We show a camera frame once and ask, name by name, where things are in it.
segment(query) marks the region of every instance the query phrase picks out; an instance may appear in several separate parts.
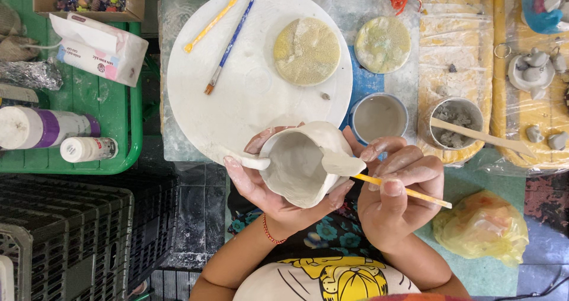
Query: yellow brush handle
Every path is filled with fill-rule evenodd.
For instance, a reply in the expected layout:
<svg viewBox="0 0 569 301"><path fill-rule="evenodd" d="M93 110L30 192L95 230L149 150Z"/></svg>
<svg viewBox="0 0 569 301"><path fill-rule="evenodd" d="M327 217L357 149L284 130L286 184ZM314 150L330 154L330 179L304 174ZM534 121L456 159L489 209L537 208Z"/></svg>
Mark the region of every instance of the yellow brush handle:
<svg viewBox="0 0 569 301"><path fill-rule="evenodd" d="M356 174L356 175L354 175L353 177L355 177L356 179L359 179L359 180L367 181L367 182L369 182L369 183L381 185L381 179L374 178L374 177L370 177L370 176L366 176L365 174ZM438 204L438 205L440 205L440 206L444 206L445 208L452 209L452 204L451 204L451 203L448 203L448 202L446 202L446 201L439 200L439 199L437 199L437 198L433 198L433 197L430 197L430 196L428 196L428 195L423 195L422 193L419 193L419 192L417 192L417 191L414 191L414 190L411 190L411 189L407 189L407 188L405 188L405 191L407 192L407 195L408 195L408 196L412 196L412 197L416 197L416 198L419 198L419 199L423 199L423 200L425 200L425 201L429 201L429 202Z"/></svg>
<svg viewBox="0 0 569 301"><path fill-rule="evenodd" d="M231 9L232 6L234 6L237 3L237 0L230 0L229 4L227 5L227 7L225 7L223 10L221 10L221 12L215 17L215 19L213 19L210 24L208 24L208 26L203 29L199 35L197 35L197 37L194 39L194 42L192 43L188 43L185 47L184 47L184 51L186 51L187 53L190 53L192 51L192 49L194 48L194 45L200 41L204 35L206 33L208 33L208 31L213 28L213 26L217 23L217 21L219 21L226 13L227 11L229 11L229 9Z"/></svg>

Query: hand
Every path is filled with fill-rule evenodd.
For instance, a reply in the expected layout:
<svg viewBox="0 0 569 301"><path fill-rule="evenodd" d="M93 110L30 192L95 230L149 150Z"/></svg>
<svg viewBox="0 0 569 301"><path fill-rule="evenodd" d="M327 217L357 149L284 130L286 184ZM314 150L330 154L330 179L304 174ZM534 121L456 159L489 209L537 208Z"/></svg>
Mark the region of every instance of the hand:
<svg viewBox="0 0 569 301"><path fill-rule="evenodd" d="M288 128L294 128L294 126L271 127L264 130L249 141L244 151L250 154L258 154L271 136ZM316 206L310 209L302 209L271 191L261 178L258 170L241 166L231 156L224 157L223 161L227 174L235 184L239 194L267 214L267 230L276 240L288 238L294 233L318 222L330 212L339 209L344 203L346 193L354 184L351 180L346 181L335 188L329 195L326 195Z"/></svg>
<svg viewBox="0 0 569 301"><path fill-rule="evenodd" d="M380 137L364 148L349 127L343 134L354 155L367 163L369 174L383 179L380 187L366 182L358 199L358 215L369 242L385 253L397 250L409 234L427 224L440 206L410 197L405 187L428 196L443 198L443 163L436 156L423 156L421 149L407 145L402 137ZM379 154L387 152L383 161Z"/></svg>

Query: t-shirt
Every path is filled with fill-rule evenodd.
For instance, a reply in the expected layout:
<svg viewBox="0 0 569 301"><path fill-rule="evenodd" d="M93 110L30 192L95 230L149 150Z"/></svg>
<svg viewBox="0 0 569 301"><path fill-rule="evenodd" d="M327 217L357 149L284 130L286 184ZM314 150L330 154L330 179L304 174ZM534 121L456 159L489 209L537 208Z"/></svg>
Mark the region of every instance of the t-shirt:
<svg viewBox="0 0 569 301"><path fill-rule="evenodd" d="M421 293L396 269L365 257L287 259L254 271L234 301L352 301L388 294Z"/></svg>

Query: container of clay scraps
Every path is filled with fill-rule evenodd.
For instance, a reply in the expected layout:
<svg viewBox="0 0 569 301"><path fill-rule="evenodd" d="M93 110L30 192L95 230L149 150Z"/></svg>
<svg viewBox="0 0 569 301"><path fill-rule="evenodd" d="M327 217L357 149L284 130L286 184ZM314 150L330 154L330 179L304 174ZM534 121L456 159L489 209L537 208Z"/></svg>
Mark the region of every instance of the container of clay scraps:
<svg viewBox="0 0 569 301"><path fill-rule="evenodd" d="M358 141L367 145L378 137L401 137L407 130L409 114L396 96L377 92L354 103L348 123Z"/></svg>
<svg viewBox="0 0 569 301"><path fill-rule="evenodd" d="M473 101L460 97L437 100L419 117L418 134L429 145L441 150L461 150L473 145L476 139L432 127L431 118L480 132L484 127L482 111Z"/></svg>

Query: cardboard box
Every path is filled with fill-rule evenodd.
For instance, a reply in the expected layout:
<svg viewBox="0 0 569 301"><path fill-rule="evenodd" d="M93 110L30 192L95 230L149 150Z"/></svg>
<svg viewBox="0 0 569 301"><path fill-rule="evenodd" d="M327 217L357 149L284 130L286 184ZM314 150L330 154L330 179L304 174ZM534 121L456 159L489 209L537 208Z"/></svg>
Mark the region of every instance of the cardboard box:
<svg viewBox="0 0 569 301"><path fill-rule="evenodd" d="M144 20L144 0L126 0L124 12L88 11L74 12L101 22L140 22ZM49 17L49 14L67 18L67 12L58 11L55 0L33 0L33 11L41 16Z"/></svg>

